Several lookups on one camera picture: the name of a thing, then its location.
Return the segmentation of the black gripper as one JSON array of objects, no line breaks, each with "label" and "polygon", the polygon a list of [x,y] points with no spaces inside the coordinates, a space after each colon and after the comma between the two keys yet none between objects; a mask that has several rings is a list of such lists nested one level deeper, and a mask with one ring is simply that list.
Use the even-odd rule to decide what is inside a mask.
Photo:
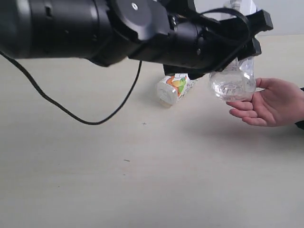
[{"label": "black gripper", "polygon": [[172,8],[153,0],[140,1],[133,13],[138,46],[128,57],[162,64],[166,75],[187,73],[196,79],[222,71],[236,58],[241,61],[262,54],[259,41],[251,36],[273,29],[267,11],[246,16],[230,8],[213,12],[232,17],[220,21],[207,18],[205,12],[192,10],[187,0]]}]

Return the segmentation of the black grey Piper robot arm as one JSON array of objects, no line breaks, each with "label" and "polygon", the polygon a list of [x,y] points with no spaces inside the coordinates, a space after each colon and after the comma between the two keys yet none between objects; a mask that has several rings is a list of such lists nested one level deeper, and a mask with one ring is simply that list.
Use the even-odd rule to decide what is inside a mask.
[{"label": "black grey Piper robot arm", "polygon": [[12,59],[84,58],[109,67],[129,58],[197,79],[261,54],[270,14],[229,8],[215,20],[191,0],[3,0],[0,50]]}]

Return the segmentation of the person's open bare hand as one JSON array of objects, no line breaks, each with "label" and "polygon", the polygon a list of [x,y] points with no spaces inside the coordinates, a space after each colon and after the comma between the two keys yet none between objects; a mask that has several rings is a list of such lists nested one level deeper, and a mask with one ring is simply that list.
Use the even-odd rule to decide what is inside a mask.
[{"label": "person's open bare hand", "polygon": [[293,109],[296,84],[277,78],[258,78],[254,92],[245,101],[226,102],[229,114],[244,123],[259,127],[281,127],[296,123]]}]

